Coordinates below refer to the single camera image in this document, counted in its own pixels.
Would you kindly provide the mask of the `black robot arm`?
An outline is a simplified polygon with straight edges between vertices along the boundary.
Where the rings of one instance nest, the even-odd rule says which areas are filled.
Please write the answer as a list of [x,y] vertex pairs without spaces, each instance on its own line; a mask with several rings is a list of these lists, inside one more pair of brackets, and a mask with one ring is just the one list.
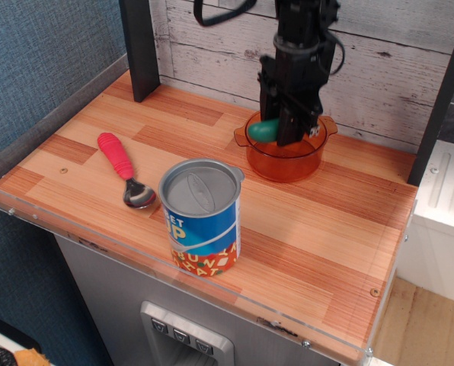
[[276,1],[275,57],[262,56],[261,120],[278,120],[278,146],[297,143],[318,129],[323,112],[320,90],[332,70],[335,49],[342,43],[329,31],[337,21],[337,1]]

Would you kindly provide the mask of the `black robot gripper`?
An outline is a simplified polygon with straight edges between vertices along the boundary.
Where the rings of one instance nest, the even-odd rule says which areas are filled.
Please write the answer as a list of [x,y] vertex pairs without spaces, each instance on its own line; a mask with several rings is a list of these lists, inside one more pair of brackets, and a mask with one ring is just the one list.
[[261,120],[280,116],[278,146],[318,135],[319,93],[331,74],[334,51],[335,44],[325,41],[309,50],[277,50],[275,57],[260,58]]

